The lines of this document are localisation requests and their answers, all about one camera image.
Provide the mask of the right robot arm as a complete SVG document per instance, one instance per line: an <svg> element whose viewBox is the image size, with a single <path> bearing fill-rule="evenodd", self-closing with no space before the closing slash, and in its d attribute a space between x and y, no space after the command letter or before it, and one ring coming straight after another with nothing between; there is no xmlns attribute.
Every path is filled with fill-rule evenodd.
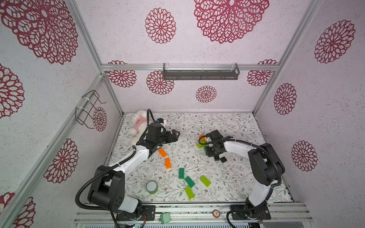
<svg viewBox="0 0 365 228"><path fill-rule="evenodd" d="M231 136L223 137L218 130L201 135L198 144L204 147L208 157L219 156L223 153L234 153L249 159L252 174L255 178L254 187L243 205L231 209L226 214L228 224L235 226L230 216L238 214L244 218L263 220L269 215L268 201L274 189L282 184L285 167L269 143L256 145Z"/></svg>

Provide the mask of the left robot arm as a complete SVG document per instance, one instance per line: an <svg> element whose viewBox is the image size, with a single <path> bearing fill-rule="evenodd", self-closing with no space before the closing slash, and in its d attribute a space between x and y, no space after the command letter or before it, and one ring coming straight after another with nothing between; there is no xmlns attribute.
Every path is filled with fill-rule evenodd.
<svg viewBox="0 0 365 228"><path fill-rule="evenodd" d="M181 134L175 129L168 131L165 121L155 119L150 109L146 110L145 118L146 128L132 146L132 152L112 166L99 166L94 177L75 196L75 203L81 209L108 211L116 227L119 227L116 213L126 213L132 219L145 215L141 200L125 194L125 178L163 145L178 141Z"/></svg>

